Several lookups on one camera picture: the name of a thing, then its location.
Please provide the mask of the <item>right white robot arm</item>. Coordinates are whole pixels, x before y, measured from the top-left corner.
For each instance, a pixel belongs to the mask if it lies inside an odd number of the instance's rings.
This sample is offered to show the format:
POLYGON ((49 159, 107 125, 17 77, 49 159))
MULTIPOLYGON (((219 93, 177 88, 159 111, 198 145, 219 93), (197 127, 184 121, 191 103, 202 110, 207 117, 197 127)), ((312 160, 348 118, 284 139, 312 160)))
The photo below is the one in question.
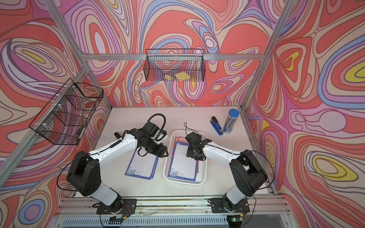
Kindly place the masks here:
POLYGON ((231 169, 235 184, 222 198, 222 206, 232 211, 243 199, 251 197, 268 180, 268 176, 254 155, 254 151, 229 150, 200 134, 191 132, 185 137, 188 142, 187 157, 196 161, 214 159, 231 169))

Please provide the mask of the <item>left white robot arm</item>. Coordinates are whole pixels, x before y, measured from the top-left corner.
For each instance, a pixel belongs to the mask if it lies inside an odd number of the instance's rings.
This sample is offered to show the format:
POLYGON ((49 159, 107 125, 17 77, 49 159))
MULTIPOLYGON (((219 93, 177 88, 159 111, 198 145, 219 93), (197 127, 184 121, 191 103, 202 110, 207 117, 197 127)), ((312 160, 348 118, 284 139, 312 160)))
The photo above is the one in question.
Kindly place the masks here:
POLYGON ((167 132, 151 133, 143 129, 124 131, 114 142, 86 153, 77 153, 71 162, 67 181, 84 197, 92 197, 107 206, 112 213, 119 212, 124 206, 122 197, 104 184, 101 170, 120 156, 135 150, 144 149, 156 157, 168 156, 167 147, 161 142, 167 132))

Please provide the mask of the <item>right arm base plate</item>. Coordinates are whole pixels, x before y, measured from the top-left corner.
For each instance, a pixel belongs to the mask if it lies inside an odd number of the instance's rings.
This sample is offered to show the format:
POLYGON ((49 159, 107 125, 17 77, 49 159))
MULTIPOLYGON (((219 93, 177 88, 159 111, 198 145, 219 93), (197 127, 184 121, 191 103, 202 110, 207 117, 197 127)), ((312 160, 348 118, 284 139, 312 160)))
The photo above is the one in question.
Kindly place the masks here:
POLYGON ((212 213, 240 213, 247 214, 250 212, 250 207, 247 199, 242 199, 239 203, 233 204, 228 199, 210 198, 207 200, 211 205, 212 213))

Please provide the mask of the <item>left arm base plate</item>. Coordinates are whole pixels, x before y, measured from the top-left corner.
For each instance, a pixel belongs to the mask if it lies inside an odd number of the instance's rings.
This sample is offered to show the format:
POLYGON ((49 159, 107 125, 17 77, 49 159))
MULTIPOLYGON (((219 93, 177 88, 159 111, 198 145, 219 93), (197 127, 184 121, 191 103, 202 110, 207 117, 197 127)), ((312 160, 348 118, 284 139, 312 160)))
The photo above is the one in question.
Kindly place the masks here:
POLYGON ((117 199, 116 202, 107 206, 103 203, 97 208, 98 215, 132 215, 136 210, 137 199, 117 199))

